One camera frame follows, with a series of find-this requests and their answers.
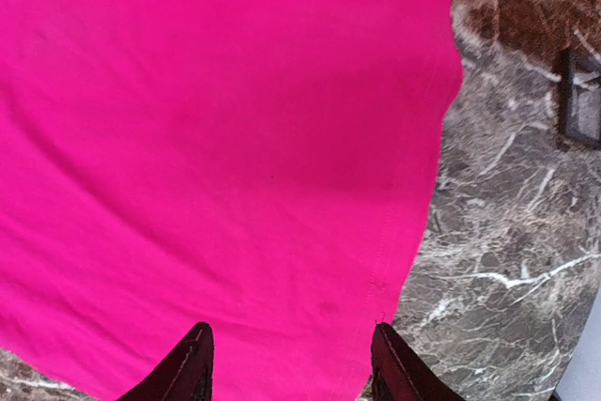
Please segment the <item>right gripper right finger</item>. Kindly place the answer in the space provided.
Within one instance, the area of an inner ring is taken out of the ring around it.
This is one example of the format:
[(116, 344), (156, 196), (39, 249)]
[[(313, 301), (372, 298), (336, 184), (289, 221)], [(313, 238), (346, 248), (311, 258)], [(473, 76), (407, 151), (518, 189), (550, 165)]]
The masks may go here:
[(378, 323), (371, 345), (372, 395), (385, 401), (462, 401), (388, 323)]

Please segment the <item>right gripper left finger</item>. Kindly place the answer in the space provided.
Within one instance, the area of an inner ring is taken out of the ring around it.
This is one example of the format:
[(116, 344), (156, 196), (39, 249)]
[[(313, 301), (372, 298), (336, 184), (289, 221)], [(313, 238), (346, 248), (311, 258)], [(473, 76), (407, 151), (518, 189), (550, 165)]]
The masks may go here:
[(139, 384), (118, 401), (209, 401), (212, 399), (214, 337), (196, 323)]

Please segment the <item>red t-shirt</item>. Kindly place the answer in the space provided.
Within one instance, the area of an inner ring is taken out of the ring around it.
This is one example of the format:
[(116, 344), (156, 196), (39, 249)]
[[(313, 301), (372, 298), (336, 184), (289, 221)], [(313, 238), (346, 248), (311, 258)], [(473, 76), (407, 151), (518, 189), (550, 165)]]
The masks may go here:
[(103, 400), (352, 400), (462, 84), (452, 0), (1, 0), (1, 346)]

